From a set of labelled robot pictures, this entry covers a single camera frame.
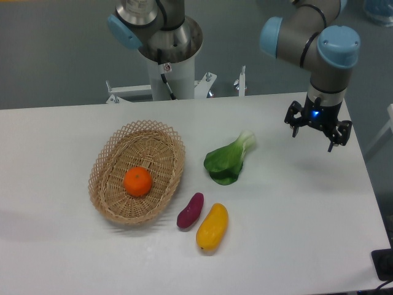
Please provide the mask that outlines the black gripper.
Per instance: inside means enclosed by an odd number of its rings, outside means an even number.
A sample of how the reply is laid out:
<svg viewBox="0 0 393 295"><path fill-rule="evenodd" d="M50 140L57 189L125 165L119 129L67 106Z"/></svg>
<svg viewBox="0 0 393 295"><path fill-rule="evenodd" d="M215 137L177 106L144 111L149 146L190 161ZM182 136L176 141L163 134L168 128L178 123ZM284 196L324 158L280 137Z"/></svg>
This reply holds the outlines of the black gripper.
<svg viewBox="0 0 393 295"><path fill-rule="evenodd" d="M299 128L305 125L322 131L330 140L328 152L331 152L335 146L345 146L348 143L352 122L350 120L338 121L342 103L323 106L320 101L319 97L312 101L307 96L304 107L297 101L291 102L284 122L292 129L293 138L297 136Z"/></svg>

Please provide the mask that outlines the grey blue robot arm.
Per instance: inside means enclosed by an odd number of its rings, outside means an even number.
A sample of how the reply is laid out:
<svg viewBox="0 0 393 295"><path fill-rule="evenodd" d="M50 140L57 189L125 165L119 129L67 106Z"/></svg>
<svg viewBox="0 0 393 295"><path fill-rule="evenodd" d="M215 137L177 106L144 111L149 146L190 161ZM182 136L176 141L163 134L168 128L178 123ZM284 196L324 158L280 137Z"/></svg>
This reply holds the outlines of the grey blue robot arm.
<svg viewBox="0 0 393 295"><path fill-rule="evenodd" d="M359 57L360 37L333 21L345 1L294 1L287 20L272 17L260 33L266 54L310 72L303 104L293 102L285 123L321 131L331 146L345 145L352 123L338 120L352 69ZM183 1L119 1L107 26L125 48L145 59L155 101L187 100L206 95L195 83L195 57L203 43L199 24L185 14Z"/></svg>

